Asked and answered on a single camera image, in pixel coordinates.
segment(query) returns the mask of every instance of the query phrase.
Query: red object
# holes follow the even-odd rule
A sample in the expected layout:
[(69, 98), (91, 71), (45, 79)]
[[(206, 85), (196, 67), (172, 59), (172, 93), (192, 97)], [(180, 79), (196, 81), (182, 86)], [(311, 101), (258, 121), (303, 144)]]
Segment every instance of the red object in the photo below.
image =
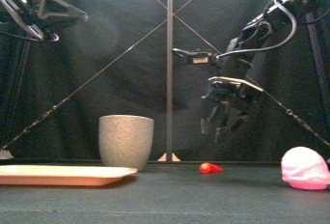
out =
[(201, 165), (201, 171), (204, 174), (221, 173), (224, 172), (224, 168), (218, 165), (206, 162)]

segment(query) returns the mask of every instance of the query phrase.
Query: speckled ceramic cup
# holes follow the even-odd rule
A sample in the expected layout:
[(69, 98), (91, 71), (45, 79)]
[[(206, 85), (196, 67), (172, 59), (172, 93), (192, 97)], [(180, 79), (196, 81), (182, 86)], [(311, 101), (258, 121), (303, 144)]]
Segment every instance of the speckled ceramic cup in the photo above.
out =
[(99, 118), (99, 154), (106, 166), (145, 168), (150, 157), (156, 121), (132, 115)]

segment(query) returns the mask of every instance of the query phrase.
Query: black curtain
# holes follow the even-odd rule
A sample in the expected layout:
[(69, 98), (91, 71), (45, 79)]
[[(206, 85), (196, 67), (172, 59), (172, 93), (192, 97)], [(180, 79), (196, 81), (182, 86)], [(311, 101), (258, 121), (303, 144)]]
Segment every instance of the black curtain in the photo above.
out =
[[(2, 54), (2, 64), (11, 65), (5, 75), (13, 79), (3, 82), (3, 89), (17, 91), (14, 96), (10, 91), (5, 92), (5, 109), (11, 110), (11, 118), (5, 119), (9, 122), (3, 144), (53, 106), (71, 97), (11, 146), (15, 157), (99, 158), (99, 117), (132, 114), (157, 121), (152, 159), (158, 159), (166, 152), (168, 0), (65, 1), (85, 10), (90, 20), (58, 31), (58, 43), (30, 44), (19, 90), (14, 89), (15, 82), (9, 76), (19, 70), (19, 65), (10, 62), (13, 55), (25, 50), (14, 47), (15, 41), (2, 39), (7, 51)], [(269, 2), (173, 0), (174, 47), (210, 49), (212, 44), (224, 52)], [(327, 24), (324, 21), (323, 27), (317, 27), (325, 37), (329, 36)], [(289, 31), (291, 26), (269, 40), (269, 45), (281, 42)], [(328, 48), (329, 40), (323, 44)], [(249, 76), (329, 138), (329, 114), (313, 58), (311, 31), (301, 26), (288, 46), (257, 55)], [(329, 148), (268, 96), (254, 108), (254, 119), (216, 144), (213, 134), (201, 134), (201, 97), (213, 67), (185, 66), (174, 58), (173, 74), (173, 151), (182, 160), (280, 161), (296, 146), (308, 146), (330, 155)]]

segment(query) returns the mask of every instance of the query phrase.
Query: pink and white toy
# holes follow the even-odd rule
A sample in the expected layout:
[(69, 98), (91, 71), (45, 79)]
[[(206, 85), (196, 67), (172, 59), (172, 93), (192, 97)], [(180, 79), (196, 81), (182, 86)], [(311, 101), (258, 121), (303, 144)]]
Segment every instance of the pink and white toy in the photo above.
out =
[(283, 179), (300, 189), (327, 189), (330, 172), (323, 156), (305, 147), (293, 148), (281, 161)]

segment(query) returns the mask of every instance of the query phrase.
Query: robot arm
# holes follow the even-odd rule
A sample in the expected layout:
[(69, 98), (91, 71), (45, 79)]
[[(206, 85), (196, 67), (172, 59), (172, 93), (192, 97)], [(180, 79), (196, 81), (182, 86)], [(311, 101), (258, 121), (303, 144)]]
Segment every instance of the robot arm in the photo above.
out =
[(0, 22), (15, 21), (38, 41), (58, 41), (54, 28), (87, 19), (89, 15), (62, 0), (0, 0)]
[[(212, 51), (186, 51), (174, 48), (173, 54), (188, 60), (189, 64), (210, 64), (216, 67), (216, 76), (209, 79), (209, 89), (202, 97), (205, 109), (212, 108), (202, 117), (202, 133), (217, 127), (216, 141), (234, 132), (249, 119), (250, 108), (257, 103), (264, 89), (246, 81), (254, 55), (287, 45), (297, 31), (297, 18), (317, 7), (317, 0), (273, 0), (265, 11), (244, 27), (241, 36), (232, 40), (228, 51), (216, 54)], [(280, 44), (264, 48), (272, 34), (292, 23), (292, 33)], [(228, 126), (232, 107), (240, 111), (238, 120)]]

